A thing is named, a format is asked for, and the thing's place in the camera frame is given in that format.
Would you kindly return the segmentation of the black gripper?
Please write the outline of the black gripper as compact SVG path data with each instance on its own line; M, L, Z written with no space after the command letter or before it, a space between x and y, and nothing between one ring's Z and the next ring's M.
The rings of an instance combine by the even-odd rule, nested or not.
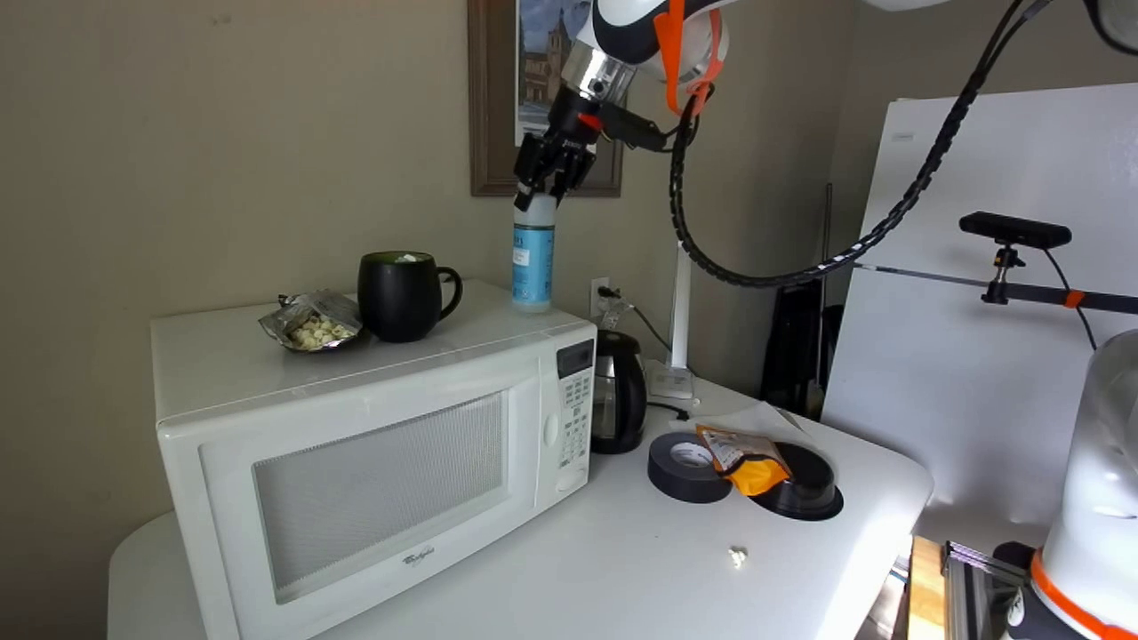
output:
M563 200L575 189L596 156L603 126L596 113L569 109L545 133L525 133L515 152L515 208L530 211L537 195Z

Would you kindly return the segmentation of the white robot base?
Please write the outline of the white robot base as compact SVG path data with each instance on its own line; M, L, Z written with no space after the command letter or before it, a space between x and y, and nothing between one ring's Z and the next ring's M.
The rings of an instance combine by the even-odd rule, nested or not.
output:
M1092 357L1015 640L1138 640L1138 332Z

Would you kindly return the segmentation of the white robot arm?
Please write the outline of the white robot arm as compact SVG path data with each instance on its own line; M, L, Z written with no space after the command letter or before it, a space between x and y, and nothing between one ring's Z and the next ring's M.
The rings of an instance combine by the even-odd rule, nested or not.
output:
M560 202L593 166L596 144L660 152L670 133L625 108L639 73L660 82L665 108L695 122L730 55L733 0L586 0L547 126L525 133L513 164L515 211Z

